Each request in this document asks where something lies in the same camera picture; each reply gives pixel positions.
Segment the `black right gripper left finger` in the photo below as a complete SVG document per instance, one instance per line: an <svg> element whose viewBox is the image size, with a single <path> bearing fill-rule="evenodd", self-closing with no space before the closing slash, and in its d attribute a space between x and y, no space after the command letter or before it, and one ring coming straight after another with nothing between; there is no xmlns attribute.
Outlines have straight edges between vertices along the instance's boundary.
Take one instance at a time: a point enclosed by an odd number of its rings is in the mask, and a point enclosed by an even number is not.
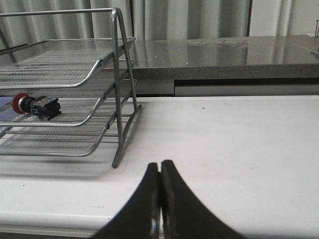
<svg viewBox="0 0 319 239"><path fill-rule="evenodd" d="M150 163L127 203L91 238L158 239L159 234L160 173L158 165Z"/></svg>

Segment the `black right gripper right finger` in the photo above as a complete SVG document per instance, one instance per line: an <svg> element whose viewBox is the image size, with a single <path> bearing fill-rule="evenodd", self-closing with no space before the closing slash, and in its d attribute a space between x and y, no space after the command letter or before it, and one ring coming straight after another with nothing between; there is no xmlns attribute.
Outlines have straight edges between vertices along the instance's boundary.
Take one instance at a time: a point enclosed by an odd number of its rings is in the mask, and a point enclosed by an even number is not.
<svg viewBox="0 0 319 239"><path fill-rule="evenodd" d="M182 179L173 161L161 163L163 230L166 239L243 239L211 213Z"/></svg>

